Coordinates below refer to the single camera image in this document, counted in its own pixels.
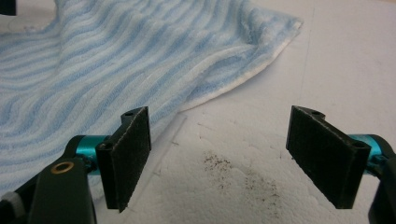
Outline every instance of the blue and white towel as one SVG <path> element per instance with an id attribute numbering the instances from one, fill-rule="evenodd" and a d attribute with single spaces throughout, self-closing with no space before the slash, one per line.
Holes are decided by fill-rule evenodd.
<path id="1" fill-rule="evenodd" d="M 180 109 L 260 73 L 301 26 L 242 0 L 56 5 L 44 30 L 0 34 L 0 195 L 56 160 L 71 137 L 112 134 L 127 110 L 149 107 L 154 141 Z"/>

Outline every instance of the towel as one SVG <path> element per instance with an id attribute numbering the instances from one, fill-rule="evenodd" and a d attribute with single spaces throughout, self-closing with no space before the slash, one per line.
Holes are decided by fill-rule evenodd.
<path id="1" fill-rule="evenodd" d="M 180 110 L 260 73 L 301 24 L 242 0 L 57 0 L 44 29 L 0 34 L 0 195 L 125 111 L 147 105 L 155 141 Z"/>

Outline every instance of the black object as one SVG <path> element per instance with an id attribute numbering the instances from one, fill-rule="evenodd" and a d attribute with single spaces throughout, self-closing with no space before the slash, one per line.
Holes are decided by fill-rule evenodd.
<path id="1" fill-rule="evenodd" d="M 6 16 L 17 15 L 17 1 L 16 0 L 1 0 L 0 1 L 0 14 Z"/>
<path id="2" fill-rule="evenodd" d="M 125 113 L 121 122 L 112 135 L 93 149 L 98 164 L 77 154 L 79 144 L 87 136 L 73 137 L 60 159 L 11 192 L 11 199 L 0 202 L 0 224 L 96 223 L 87 173 L 97 168 L 107 208 L 123 211 L 151 150 L 148 108 Z"/>
<path id="3" fill-rule="evenodd" d="M 291 108 L 286 148 L 292 157 L 338 209 L 352 208 L 365 169 L 376 175 L 381 182 L 369 212 L 370 222 L 396 223 L 396 157 L 390 145 L 377 135 L 367 135 L 382 152 L 372 156 L 371 146 L 324 119 L 318 111 Z"/>

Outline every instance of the towel fold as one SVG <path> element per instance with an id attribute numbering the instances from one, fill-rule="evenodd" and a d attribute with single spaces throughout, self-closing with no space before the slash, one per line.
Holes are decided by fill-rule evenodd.
<path id="1" fill-rule="evenodd" d="M 44 30 L 0 34 L 0 195 L 56 160 L 71 137 L 112 134 L 127 110 L 148 106 L 155 141 L 180 109 L 260 73 L 302 24 L 242 0 L 56 6 Z"/>

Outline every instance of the white surface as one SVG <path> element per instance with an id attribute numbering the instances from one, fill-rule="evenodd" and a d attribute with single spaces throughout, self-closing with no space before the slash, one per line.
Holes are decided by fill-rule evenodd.
<path id="1" fill-rule="evenodd" d="M 378 181 L 365 176 L 354 208 L 336 210 L 291 159 L 286 136 L 290 107 L 302 105 L 345 133 L 376 133 L 396 146 L 396 5 L 254 2 L 304 19 L 301 33 L 260 75 L 182 112 L 160 173 L 120 215 L 98 202 L 99 223 L 368 223 Z M 25 23 L 0 17 L 0 31 L 47 24 L 51 5 L 30 6 Z"/>

